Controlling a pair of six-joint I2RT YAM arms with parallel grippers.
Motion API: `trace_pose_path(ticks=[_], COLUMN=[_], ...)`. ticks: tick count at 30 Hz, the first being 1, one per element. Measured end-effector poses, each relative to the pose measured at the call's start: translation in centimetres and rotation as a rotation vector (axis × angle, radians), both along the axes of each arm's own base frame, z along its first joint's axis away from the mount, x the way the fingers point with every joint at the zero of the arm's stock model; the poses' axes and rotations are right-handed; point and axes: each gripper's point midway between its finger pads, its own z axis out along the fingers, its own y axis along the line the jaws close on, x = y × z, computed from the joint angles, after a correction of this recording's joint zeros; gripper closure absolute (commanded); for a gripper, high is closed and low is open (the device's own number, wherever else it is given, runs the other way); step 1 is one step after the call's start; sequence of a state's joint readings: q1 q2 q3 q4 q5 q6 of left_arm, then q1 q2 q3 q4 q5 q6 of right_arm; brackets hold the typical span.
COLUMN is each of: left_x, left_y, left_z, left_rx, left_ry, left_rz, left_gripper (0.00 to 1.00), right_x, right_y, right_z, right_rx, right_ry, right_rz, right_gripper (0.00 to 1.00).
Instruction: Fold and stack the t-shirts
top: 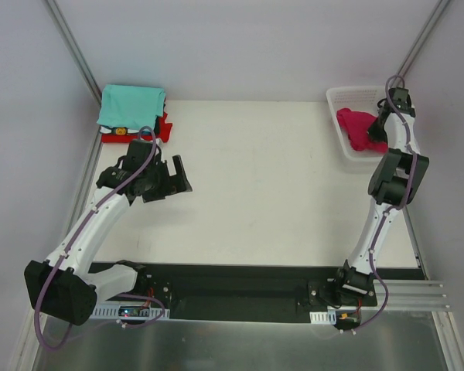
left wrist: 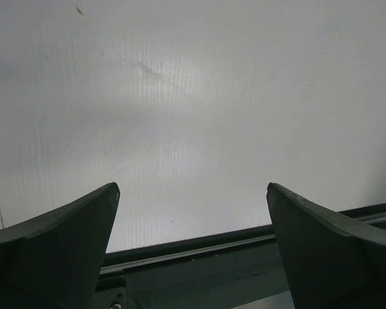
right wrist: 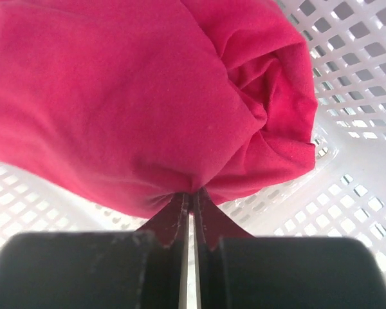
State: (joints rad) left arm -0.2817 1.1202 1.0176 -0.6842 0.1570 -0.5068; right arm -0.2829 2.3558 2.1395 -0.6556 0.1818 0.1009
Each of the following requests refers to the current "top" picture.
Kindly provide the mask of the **crimson pink t shirt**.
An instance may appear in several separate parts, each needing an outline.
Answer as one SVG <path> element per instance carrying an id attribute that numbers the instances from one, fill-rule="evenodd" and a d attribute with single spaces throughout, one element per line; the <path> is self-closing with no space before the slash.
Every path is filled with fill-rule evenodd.
<path id="1" fill-rule="evenodd" d="M 336 119 L 346 132 L 354 151 L 374 151 L 384 154 L 388 150 L 386 143 L 372 141 L 367 133 L 372 123 L 376 121 L 376 117 L 372 114 L 342 108 L 336 112 Z"/>

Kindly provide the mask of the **white plastic basket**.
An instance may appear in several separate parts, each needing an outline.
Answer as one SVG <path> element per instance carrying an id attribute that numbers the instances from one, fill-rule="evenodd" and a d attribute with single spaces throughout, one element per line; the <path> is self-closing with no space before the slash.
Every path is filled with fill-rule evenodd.
<path id="1" fill-rule="evenodd" d="M 352 111 L 378 115 L 377 102 L 386 97 L 384 85 L 333 87 L 326 91 L 326 99 L 332 117 L 345 163 L 349 167 L 375 167 L 383 155 L 375 151 L 355 151 L 350 145 L 349 137 L 339 125 L 336 118 L 338 110 L 349 108 Z"/>

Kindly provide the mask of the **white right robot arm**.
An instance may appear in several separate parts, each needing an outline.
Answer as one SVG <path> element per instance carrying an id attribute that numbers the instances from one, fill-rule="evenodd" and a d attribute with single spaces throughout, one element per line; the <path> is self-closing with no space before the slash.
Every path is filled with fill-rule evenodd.
<path id="1" fill-rule="evenodd" d="M 429 167 L 429 158 L 421 154 L 414 134 L 416 113 L 409 90 L 387 87 L 385 94 L 369 127 L 370 138 L 386 143 L 388 150 L 368 185 L 367 221 L 351 255 L 318 293 L 319 301 L 334 308 L 376 304 L 370 296 L 374 281 L 380 279 L 377 258 L 395 217 L 413 200 Z"/>

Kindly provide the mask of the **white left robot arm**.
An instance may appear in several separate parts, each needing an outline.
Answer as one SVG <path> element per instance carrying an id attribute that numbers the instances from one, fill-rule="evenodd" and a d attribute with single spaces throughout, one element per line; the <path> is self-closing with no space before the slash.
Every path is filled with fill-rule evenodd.
<path id="1" fill-rule="evenodd" d="M 125 294 L 143 299 L 150 291 L 142 264 L 120 260 L 92 274 L 94 258 L 116 222 L 136 199 L 145 203 L 192 191 L 180 155 L 170 174 L 158 144 L 134 139 L 116 165 L 102 171 L 91 201 L 63 242 L 42 262 L 32 260 L 24 275 L 32 307 L 71 325 L 85 323 L 96 305 Z"/>

